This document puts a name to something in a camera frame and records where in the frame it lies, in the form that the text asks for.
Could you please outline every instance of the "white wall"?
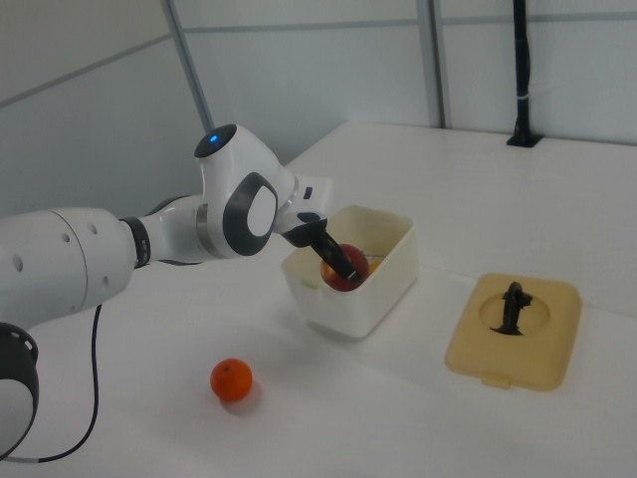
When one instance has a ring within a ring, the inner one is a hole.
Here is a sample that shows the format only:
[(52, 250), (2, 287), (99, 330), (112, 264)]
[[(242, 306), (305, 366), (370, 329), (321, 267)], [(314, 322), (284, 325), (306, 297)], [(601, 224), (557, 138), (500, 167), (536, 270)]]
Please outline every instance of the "white wall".
[[(528, 0), (531, 128), (637, 144), (637, 3)], [(439, 0), (447, 126), (511, 132), (513, 2)]]
[(141, 215), (201, 190), (203, 126), (159, 0), (4, 0), (0, 71), (0, 217)]
[(283, 163), (347, 120), (432, 123), (415, 0), (175, 5), (215, 125), (246, 126)]

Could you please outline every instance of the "black figurine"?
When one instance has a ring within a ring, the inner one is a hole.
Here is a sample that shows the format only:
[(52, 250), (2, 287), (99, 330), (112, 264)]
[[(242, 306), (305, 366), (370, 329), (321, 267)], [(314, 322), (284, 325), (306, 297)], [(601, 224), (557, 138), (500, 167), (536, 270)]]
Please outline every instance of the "black figurine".
[(505, 301), (502, 325), (497, 329), (491, 327), (491, 330), (505, 336), (521, 336), (522, 332), (518, 328), (520, 311), (531, 304), (533, 297), (523, 292), (519, 282), (511, 282), (502, 298)]

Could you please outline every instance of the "red apple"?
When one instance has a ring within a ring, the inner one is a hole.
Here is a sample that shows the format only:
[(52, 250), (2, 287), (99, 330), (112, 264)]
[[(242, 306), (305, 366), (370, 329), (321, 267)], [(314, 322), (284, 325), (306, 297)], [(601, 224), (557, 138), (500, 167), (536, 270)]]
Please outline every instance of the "red apple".
[(354, 266), (354, 269), (358, 272), (358, 274), (360, 274), (360, 279), (356, 282), (349, 282), (346, 279), (343, 279), (325, 261), (320, 261), (320, 276), (326, 284), (336, 291), (353, 291), (360, 286), (365, 279), (367, 279), (367, 276), (369, 275), (369, 263), (367, 262), (365, 255), (354, 246), (350, 244), (339, 245), (345, 257), (349, 259), (351, 264)]

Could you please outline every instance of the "beige plastic tray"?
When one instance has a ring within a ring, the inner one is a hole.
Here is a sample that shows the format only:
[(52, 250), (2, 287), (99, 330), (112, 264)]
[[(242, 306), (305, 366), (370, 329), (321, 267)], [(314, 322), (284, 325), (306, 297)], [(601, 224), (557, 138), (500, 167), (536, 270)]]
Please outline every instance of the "beige plastic tray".
[[(520, 313), (521, 336), (491, 330), (502, 324), (503, 293), (511, 282), (519, 282), (533, 297)], [(566, 374), (580, 313), (581, 299), (570, 284), (502, 274), (483, 276), (449, 344), (447, 367), (501, 388), (514, 384), (554, 389)]]

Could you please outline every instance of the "orange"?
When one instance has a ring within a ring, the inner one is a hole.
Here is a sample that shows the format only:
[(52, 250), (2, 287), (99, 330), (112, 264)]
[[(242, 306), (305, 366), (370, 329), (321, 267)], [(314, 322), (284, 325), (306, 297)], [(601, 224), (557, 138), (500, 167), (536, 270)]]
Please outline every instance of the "orange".
[(252, 387), (252, 371), (244, 361), (226, 358), (212, 369), (210, 386), (222, 401), (240, 400)]

